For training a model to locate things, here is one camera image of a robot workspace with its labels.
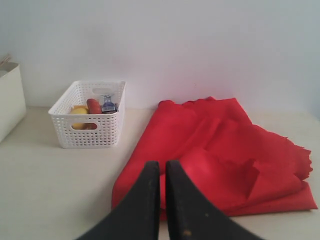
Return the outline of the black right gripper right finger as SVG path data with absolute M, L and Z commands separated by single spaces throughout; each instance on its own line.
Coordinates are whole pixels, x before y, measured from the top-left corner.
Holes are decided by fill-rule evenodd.
M 171 240 L 259 240 L 211 204 L 180 162 L 165 166 L 165 204 Z

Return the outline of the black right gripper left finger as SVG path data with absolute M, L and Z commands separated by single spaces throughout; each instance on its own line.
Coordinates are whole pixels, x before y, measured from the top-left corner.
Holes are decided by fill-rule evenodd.
M 148 161 L 120 203 L 79 240 L 157 240 L 160 227 L 160 168 Z

